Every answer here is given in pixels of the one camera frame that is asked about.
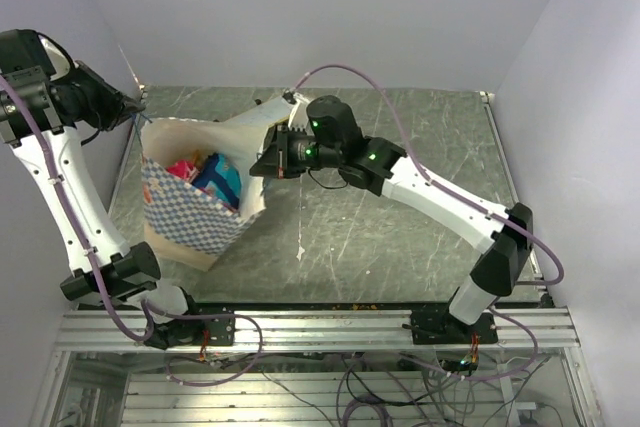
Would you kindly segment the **blue snack packet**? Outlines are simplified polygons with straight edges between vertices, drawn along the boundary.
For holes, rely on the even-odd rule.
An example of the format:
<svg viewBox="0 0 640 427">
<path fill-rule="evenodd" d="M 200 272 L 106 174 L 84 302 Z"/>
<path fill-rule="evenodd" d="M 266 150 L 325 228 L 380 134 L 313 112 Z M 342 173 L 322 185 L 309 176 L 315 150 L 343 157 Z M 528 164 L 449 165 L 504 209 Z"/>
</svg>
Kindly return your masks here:
<svg viewBox="0 0 640 427">
<path fill-rule="evenodd" d="M 231 209 L 240 205 L 242 182 L 236 167 L 223 154 L 214 153 L 204 162 L 192 185 Z"/>
</svg>

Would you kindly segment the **pink snack packet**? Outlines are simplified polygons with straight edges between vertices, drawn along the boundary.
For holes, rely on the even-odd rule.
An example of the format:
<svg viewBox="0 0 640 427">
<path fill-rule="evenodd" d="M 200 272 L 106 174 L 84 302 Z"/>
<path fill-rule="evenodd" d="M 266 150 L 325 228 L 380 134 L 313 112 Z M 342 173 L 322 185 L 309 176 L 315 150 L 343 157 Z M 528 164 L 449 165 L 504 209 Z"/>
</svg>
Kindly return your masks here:
<svg viewBox="0 0 640 427">
<path fill-rule="evenodd" d="M 187 183 L 192 183 L 200 173 L 194 162 L 184 159 L 170 165 L 166 171 Z"/>
</svg>

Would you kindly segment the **checkered paper bag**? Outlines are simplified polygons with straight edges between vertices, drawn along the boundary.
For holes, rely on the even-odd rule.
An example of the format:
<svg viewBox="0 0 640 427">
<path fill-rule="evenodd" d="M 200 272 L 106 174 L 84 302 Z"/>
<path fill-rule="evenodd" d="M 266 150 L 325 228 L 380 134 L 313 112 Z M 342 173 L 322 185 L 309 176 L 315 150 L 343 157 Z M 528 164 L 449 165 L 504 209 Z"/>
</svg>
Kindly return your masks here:
<svg viewBox="0 0 640 427">
<path fill-rule="evenodd" d="M 266 209 L 264 181 L 249 175 L 266 134 L 224 131 L 215 122 L 159 118 L 141 129 L 144 235 L 154 253 L 206 272 Z M 237 210 L 171 175 L 166 168 L 189 160 L 201 171 L 206 159 L 225 155 L 239 172 Z"/>
</svg>

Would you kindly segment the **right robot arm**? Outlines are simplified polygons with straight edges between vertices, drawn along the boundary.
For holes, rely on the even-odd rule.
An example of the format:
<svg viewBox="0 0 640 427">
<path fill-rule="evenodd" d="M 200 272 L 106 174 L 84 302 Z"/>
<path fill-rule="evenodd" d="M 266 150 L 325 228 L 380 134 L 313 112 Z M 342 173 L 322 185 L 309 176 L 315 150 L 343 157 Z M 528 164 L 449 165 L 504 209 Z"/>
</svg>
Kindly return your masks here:
<svg viewBox="0 0 640 427">
<path fill-rule="evenodd" d="M 267 131 L 251 176 L 293 179 L 334 169 L 346 185 L 411 207 L 456 233 L 480 256 L 443 312 L 411 330 L 428 343 L 482 341 L 487 308 L 512 294 L 530 257 L 531 209 L 484 200 L 428 172 L 399 145 L 365 135 L 352 108 L 336 96 L 316 98 L 292 114 L 301 123 L 283 121 Z"/>
</svg>

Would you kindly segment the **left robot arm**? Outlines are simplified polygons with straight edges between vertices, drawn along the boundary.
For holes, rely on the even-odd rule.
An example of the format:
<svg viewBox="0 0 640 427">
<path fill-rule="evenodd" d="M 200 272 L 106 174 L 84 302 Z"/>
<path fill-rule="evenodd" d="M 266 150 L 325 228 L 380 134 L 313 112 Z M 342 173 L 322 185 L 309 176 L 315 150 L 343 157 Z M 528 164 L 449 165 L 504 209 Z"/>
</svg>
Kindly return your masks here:
<svg viewBox="0 0 640 427">
<path fill-rule="evenodd" d="M 1 140 L 36 183 L 64 241 L 65 298 L 104 308 L 124 335 L 148 347 L 230 345 L 234 314 L 206 312 L 162 283 L 149 244 L 127 242 L 89 174 L 78 123 L 107 132 L 143 109 L 51 37 L 2 32 Z"/>
</svg>

